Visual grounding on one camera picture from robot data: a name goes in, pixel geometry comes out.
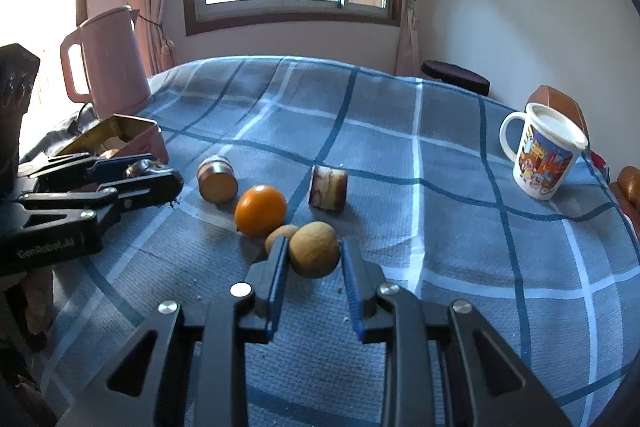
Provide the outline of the pink electric kettle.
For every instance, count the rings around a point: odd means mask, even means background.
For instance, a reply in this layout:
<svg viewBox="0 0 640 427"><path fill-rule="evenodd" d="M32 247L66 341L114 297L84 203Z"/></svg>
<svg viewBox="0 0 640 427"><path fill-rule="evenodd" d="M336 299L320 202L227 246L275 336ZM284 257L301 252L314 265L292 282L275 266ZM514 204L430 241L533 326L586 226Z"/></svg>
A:
<svg viewBox="0 0 640 427"><path fill-rule="evenodd" d="M90 103L101 120L114 114L137 114L150 101L149 80L134 31L138 15L129 5L110 9L85 20L60 45L68 98L78 104ZM75 88L68 55L72 46L80 46L86 93Z"/></svg>

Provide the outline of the dark brown chestnut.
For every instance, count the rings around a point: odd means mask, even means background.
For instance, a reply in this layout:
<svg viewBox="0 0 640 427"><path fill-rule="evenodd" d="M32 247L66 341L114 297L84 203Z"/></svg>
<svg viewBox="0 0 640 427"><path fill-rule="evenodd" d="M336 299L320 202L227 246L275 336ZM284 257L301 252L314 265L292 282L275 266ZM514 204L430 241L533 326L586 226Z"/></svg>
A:
<svg viewBox="0 0 640 427"><path fill-rule="evenodd" d="M142 176L155 176L168 173L170 169L160 161L144 158L135 161L125 171L126 179L141 178Z"/></svg>

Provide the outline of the pink metal tin box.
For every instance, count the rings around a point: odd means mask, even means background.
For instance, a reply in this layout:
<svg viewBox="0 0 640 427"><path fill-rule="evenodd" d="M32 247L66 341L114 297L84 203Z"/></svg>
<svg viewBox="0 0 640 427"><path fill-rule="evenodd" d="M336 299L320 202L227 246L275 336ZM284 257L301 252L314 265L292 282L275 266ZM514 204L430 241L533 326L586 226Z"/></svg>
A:
<svg viewBox="0 0 640 427"><path fill-rule="evenodd" d="M114 114L70 141L56 156L89 153L103 158L151 154L168 163L168 153L160 126L155 120Z"/></svg>

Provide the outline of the orange mandarin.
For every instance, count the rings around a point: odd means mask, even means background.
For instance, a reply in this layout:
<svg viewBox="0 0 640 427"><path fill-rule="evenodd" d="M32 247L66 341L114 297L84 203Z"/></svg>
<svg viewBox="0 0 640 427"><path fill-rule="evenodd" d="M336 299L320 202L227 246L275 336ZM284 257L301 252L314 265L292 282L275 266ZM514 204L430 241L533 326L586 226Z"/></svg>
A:
<svg viewBox="0 0 640 427"><path fill-rule="evenodd" d="M254 185L243 193L234 210L236 229L250 237L267 236L284 222L288 202L271 185Z"/></svg>

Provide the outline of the brown wooden chair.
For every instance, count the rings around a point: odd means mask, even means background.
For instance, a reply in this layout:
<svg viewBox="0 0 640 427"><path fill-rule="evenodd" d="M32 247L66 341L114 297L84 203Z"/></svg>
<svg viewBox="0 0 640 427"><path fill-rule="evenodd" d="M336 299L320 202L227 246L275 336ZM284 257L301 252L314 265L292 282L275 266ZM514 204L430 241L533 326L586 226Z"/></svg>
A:
<svg viewBox="0 0 640 427"><path fill-rule="evenodd" d="M547 105L565 117L570 118L576 126L584 132L585 136L589 136L587 123L584 113L578 103L564 92L555 89L546 84L541 84L527 100L528 103L540 103Z"/></svg>
<svg viewBox="0 0 640 427"><path fill-rule="evenodd" d="M620 170L617 180L610 184L620 209L640 237L640 170L627 166Z"/></svg>

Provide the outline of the tan round longan fruit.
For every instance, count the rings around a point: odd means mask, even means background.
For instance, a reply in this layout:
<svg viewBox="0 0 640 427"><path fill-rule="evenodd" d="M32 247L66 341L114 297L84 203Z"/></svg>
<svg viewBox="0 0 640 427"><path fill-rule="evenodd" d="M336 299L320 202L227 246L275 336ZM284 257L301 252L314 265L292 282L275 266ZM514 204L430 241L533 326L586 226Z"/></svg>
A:
<svg viewBox="0 0 640 427"><path fill-rule="evenodd" d="M288 242L293 270L306 279L329 275L340 261L340 245L334 228L314 221L301 227Z"/></svg>

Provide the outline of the blue plaid tablecloth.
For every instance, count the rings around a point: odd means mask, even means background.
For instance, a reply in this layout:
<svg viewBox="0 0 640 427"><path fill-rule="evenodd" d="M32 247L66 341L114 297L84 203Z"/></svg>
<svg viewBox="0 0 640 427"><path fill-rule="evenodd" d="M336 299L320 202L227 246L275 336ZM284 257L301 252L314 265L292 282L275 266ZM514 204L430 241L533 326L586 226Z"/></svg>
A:
<svg viewBox="0 0 640 427"><path fill-rule="evenodd" d="M186 183L176 205L127 213L99 254L56 267L49 341L29 361L56 413L162 300L207 303L258 257L232 207L198 191L217 154L242 188L279 190L288 221L328 222L419 297L471 301L574 425L611 400L639 349L639 244L588 156L539 202L502 153L506 106L311 58L211 58L151 89L143 116ZM348 172L342 212L308 204L314 165Z"/></svg>

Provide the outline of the white cartoon mug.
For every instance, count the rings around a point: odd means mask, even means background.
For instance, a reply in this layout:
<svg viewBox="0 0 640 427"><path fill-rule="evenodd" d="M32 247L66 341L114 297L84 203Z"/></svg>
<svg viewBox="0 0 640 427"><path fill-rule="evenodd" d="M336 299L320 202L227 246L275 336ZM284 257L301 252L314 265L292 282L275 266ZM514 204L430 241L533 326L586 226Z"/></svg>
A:
<svg viewBox="0 0 640 427"><path fill-rule="evenodd" d="M514 120L523 123L518 148L510 147L506 132ZM587 135L574 121L541 103L528 103L524 112L503 119L499 130L503 154L513 164L516 184L530 197L552 199L577 157L587 150Z"/></svg>

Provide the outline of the dark round stool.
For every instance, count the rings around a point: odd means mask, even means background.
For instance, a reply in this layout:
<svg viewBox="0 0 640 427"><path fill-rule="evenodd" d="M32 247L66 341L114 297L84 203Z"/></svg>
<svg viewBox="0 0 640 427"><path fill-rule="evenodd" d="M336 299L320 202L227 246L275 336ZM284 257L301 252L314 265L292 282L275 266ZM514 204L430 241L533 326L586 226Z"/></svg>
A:
<svg viewBox="0 0 640 427"><path fill-rule="evenodd" d="M458 65L441 61L424 61L421 70L425 76L450 84L450 86L479 95L487 96L489 94L490 82L485 77Z"/></svg>

